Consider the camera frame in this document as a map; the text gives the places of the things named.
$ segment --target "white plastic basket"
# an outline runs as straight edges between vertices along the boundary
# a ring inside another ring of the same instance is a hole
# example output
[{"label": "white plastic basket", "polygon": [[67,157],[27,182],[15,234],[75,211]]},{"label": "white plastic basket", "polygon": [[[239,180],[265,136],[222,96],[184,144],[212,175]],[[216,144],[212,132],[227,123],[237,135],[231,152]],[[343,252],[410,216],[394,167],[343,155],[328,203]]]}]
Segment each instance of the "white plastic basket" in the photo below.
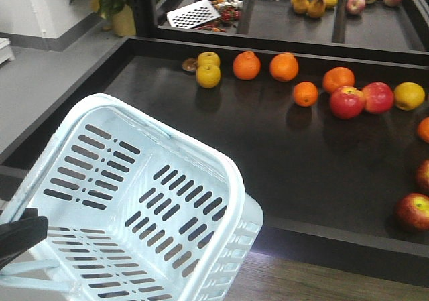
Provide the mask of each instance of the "white plastic basket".
[{"label": "white plastic basket", "polygon": [[[223,300],[263,222],[227,156],[102,94],[69,112],[0,223],[26,207],[49,221],[36,287],[70,301]],[[0,284],[35,287],[11,265]]]}]

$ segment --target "grater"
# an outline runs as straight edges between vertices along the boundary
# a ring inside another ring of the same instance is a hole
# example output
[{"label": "grater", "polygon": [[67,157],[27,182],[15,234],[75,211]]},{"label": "grater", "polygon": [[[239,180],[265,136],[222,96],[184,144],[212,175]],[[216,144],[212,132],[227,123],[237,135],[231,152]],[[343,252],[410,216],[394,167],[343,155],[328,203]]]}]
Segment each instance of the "grater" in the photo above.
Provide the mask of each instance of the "grater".
[{"label": "grater", "polygon": [[209,0],[197,1],[167,13],[168,23],[176,28],[194,28],[220,17]]}]

